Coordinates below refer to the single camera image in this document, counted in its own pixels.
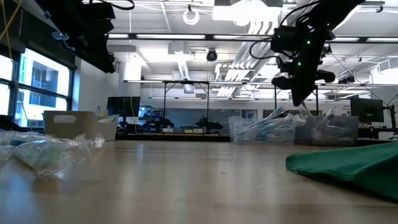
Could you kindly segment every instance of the wooden table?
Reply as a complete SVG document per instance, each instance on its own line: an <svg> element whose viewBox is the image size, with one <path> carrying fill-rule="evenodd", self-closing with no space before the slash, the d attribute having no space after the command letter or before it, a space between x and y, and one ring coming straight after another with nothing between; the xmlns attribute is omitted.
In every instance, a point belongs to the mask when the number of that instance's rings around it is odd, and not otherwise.
<svg viewBox="0 0 398 224"><path fill-rule="evenodd" d="M16 159L0 170L0 223L397 223L394 203L285 169L319 149L114 141L48 182Z"/></svg>

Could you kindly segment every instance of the camera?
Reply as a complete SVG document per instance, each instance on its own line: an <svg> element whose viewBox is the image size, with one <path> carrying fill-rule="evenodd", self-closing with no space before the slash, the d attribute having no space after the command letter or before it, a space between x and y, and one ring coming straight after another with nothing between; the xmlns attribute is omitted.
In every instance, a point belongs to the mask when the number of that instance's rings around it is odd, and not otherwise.
<svg viewBox="0 0 398 224"><path fill-rule="evenodd" d="M215 60L217 60L217 53L215 49L210 49L209 52L207 53L207 57L206 57L208 62L214 62Z"/></svg>

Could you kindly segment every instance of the computer monitor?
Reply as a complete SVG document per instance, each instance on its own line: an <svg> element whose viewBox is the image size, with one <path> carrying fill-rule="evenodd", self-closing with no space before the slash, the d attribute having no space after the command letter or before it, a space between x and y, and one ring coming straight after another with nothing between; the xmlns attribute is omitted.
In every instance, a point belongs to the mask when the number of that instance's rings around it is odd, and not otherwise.
<svg viewBox="0 0 398 224"><path fill-rule="evenodd" d="M383 102L362 98L350 98L351 115L359 116L359 121L384 122Z"/></svg>
<svg viewBox="0 0 398 224"><path fill-rule="evenodd" d="M106 109L109 115L118 114L126 122L126 117L138 117L140 99L139 96L109 97Z"/></svg>

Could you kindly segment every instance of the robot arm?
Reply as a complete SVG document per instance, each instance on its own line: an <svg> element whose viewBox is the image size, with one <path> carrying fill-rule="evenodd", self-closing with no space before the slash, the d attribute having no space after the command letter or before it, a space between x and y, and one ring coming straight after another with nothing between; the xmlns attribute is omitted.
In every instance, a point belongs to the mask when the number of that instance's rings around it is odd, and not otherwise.
<svg viewBox="0 0 398 224"><path fill-rule="evenodd" d="M299 106L315 89L315 81L333 82L331 72L317 70L322 64L321 55L326 40L334 39L332 30L365 0L319 0L313 9L300 16L295 27L280 26L275 29L271 49L292 59L279 64L281 72L289 78L278 77L272 84L282 90L292 90L293 104Z"/></svg>

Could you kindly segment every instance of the green cloth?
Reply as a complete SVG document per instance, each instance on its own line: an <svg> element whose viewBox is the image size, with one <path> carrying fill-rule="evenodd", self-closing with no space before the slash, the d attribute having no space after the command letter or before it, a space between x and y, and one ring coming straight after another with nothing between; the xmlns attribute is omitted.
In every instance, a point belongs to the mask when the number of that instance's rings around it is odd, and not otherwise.
<svg viewBox="0 0 398 224"><path fill-rule="evenodd" d="M286 158L286 168L398 200L398 142L294 154Z"/></svg>

